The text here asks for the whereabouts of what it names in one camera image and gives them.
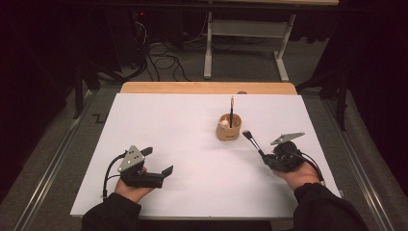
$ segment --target white tabletop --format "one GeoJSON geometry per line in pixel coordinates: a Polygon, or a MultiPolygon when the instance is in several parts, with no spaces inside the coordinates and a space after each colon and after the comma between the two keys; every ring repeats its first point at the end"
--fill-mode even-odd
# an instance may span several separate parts
{"type": "MultiPolygon", "coordinates": [[[[235,141],[217,139],[217,120],[229,113],[230,99],[229,94],[119,93],[71,215],[82,216],[102,202],[109,163],[135,145],[153,147],[145,160],[149,172],[174,166],[163,187],[140,201],[142,218],[291,218],[297,205],[293,192],[254,146],[242,135],[235,141]]],[[[293,142],[318,162],[327,188],[339,195],[301,96],[238,94],[234,101],[242,130],[250,130],[265,153],[281,134],[305,132],[293,142]]],[[[109,181],[109,193],[116,181],[109,181]]]]}

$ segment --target dark background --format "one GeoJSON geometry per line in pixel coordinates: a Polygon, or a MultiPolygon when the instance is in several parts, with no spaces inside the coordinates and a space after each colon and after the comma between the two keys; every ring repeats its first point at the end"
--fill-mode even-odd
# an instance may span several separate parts
{"type": "MultiPolygon", "coordinates": [[[[342,5],[370,6],[372,13],[348,15],[340,21],[335,15],[326,20],[321,20],[324,15],[319,13],[299,15],[291,40],[307,37],[313,42],[331,38],[317,74],[336,68],[341,58],[352,61],[346,72],[348,88],[372,139],[401,188],[408,193],[405,179],[408,139],[404,136],[408,128],[405,118],[408,8],[402,0],[342,1],[342,5]]],[[[182,32],[192,36],[199,33],[203,15],[154,12],[149,20],[162,37],[182,47],[182,32]]],[[[65,95],[73,86],[78,61],[94,59],[108,68],[117,67],[117,53],[107,23],[101,10],[62,9],[54,0],[2,3],[1,199],[36,147],[47,123],[65,106],[65,95]]]]}

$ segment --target paintbrush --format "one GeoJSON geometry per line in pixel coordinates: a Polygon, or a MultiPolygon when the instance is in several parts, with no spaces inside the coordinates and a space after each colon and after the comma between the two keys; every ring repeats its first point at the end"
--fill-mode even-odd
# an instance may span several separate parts
{"type": "Polygon", "coordinates": [[[234,114],[234,95],[231,96],[230,128],[232,128],[233,114],[234,114]]]}

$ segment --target gray floor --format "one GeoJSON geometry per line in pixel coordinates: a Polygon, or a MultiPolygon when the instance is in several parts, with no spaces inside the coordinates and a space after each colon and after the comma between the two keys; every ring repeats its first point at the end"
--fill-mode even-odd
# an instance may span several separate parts
{"type": "MultiPolygon", "coordinates": [[[[279,42],[259,41],[258,38],[240,40],[239,45],[228,50],[222,50],[230,46],[228,42],[216,42],[218,49],[214,51],[211,81],[279,82],[271,56],[272,47],[277,47],[279,42]]],[[[204,48],[200,44],[194,43],[184,50],[169,46],[167,53],[178,57],[186,77],[193,81],[205,81],[202,77],[204,48]]],[[[310,78],[325,44],[309,44],[305,40],[288,44],[284,62],[292,83],[296,85],[310,78]]],[[[156,47],[152,53],[161,53],[161,49],[164,48],[156,47]]],[[[166,67],[171,65],[171,60],[157,65],[166,67]]],[[[172,68],[159,71],[162,81],[175,81],[172,68]]],[[[149,72],[153,77],[144,71],[133,81],[157,80],[151,64],[149,72]]],[[[183,81],[181,69],[175,73],[177,80],[183,81]]],[[[15,227],[17,230],[80,229],[80,219],[73,218],[69,212],[103,129],[103,122],[98,121],[106,118],[119,90],[120,84],[102,82],[100,91],[89,93],[87,107],[77,120],[72,119],[73,93],[67,97],[68,105],[49,123],[38,147],[0,205],[0,230],[15,227]]],[[[344,199],[355,205],[370,230],[408,230],[407,197],[372,143],[352,95],[347,96],[346,132],[342,132],[334,121],[335,102],[320,100],[318,90],[300,93],[344,199]]],[[[292,222],[273,220],[271,225],[273,230],[279,230],[290,228],[292,222]]]]}

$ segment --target wire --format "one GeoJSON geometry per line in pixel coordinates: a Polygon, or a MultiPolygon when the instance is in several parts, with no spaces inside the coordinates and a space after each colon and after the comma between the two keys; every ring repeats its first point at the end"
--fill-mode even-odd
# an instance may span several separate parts
{"type": "Polygon", "coordinates": [[[292,155],[294,155],[294,156],[296,156],[296,157],[299,157],[299,158],[303,159],[305,162],[307,162],[309,165],[311,165],[312,168],[315,170],[316,174],[318,175],[320,183],[324,185],[324,178],[323,178],[323,174],[321,173],[321,170],[320,170],[320,168],[319,168],[319,165],[318,165],[318,163],[316,163],[315,160],[313,160],[313,158],[312,158],[311,156],[309,156],[309,155],[307,155],[307,154],[305,154],[305,153],[303,153],[303,152],[300,152],[300,154],[298,154],[298,153],[295,153],[295,152],[290,152],[290,151],[288,151],[288,153],[290,153],[290,154],[292,154],[292,155]]]}
{"type": "Polygon", "coordinates": [[[185,41],[184,43],[188,44],[188,43],[192,43],[192,42],[206,38],[207,36],[202,36],[202,35],[204,34],[204,29],[205,29],[205,25],[207,24],[207,21],[208,21],[208,13],[205,14],[204,23],[203,23],[203,26],[201,27],[201,31],[198,34],[198,36],[194,38],[193,40],[185,41]]]}
{"type": "Polygon", "coordinates": [[[156,71],[158,81],[159,82],[161,81],[159,70],[171,69],[172,67],[174,67],[172,76],[176,82],[179,82],[179,80],[176,77],[176,71],[178,68],[181,69],[183,78],[191,82],[191,80],[187,78],[186,72],[184,71],[184,68],[182,67],[180,60],[175,56],[168,55],[167,52],[168,52],[168,47],[164,43],[155,43],[151,45],[149,48],[148,58],[149,58],[150,63],[153,65],[156,71]],[[152,54],[152,50],[156,47],[163,47],[165,50],[160,53],[152,54]],[[170,61],[170,64],[159,66],[159,63],[168,62],[168,61],[170,61]]]}
{"type": "Polygon", "coordinates": [[[125,155],[126,155],[126,153],[127,153],[127,151],[125,151],[125,153],[123,153],[123,154],[118,155],[117,157],[115,157],[115,158],[111,161],[111,163],[109,164],[108,169],[106,170],[105,179],[104,179],[104,182],[103,182],[103,190],[102,190],[102,198],[103,198],[103,201],[105,201],[106,198],[108,197],[108,191],[106,190],[106,185],[107,185],[107,183],[108,183],[108,180],[112,178],[112,177],[108,177],[108,176],[109,176],[109,172],[111,172],[111,167],[114,165],[114,163],[115,163],[117,160],[124,158],[125,155]]]}

